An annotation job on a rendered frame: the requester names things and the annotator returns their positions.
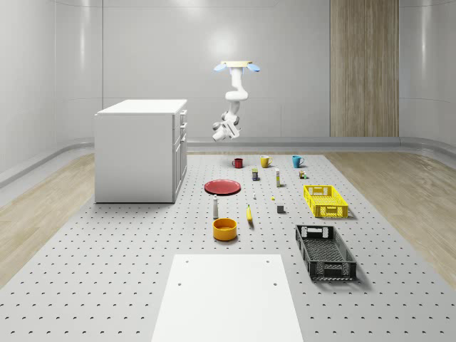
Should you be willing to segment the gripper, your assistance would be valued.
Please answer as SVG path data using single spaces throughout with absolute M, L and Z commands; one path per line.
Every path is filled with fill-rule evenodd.
M 234 121 L 225 120 L 222 121 L 224 138 L 235 139 L 239 137 L 239 130 L 237 129 Z

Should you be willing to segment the red plate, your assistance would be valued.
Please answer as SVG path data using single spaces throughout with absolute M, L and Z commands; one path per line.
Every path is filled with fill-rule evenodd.
M 204 185 L 204 190 L 213 195 L 233 195 L 241 190 L 241 185 L 234 180 L 211 180 Z

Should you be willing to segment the white cabinet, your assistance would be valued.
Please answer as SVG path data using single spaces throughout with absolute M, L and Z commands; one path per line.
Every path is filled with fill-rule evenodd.
M 175 202 L 186 172 L 186 104 L 124 100 L 95 114 L 96 202 Z

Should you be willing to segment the yellow bowl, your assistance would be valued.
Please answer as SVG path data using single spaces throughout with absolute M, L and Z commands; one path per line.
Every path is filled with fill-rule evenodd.
M 213 221 L 213 237 L 219 241 L 230 241 L 237 236 L 237 223 L 230 218 Z

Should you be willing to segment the yellow basket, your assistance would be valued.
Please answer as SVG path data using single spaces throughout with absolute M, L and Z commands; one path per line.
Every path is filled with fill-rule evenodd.
M 347 217 L 348 204 L 332 185 L 304 185 L 304 199 L 315 217 Z

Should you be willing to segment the dark grey basket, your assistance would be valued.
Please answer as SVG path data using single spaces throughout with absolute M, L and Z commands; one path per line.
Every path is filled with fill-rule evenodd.
M 336 228 L 297 224 L 295 230 L 299 250 L 312 279 L 356 278 L 356 260 Z

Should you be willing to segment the white board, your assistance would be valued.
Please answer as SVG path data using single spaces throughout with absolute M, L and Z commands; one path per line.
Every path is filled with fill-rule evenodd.
M 278 254 L 177 254 L 152 342 L 303 342 Z

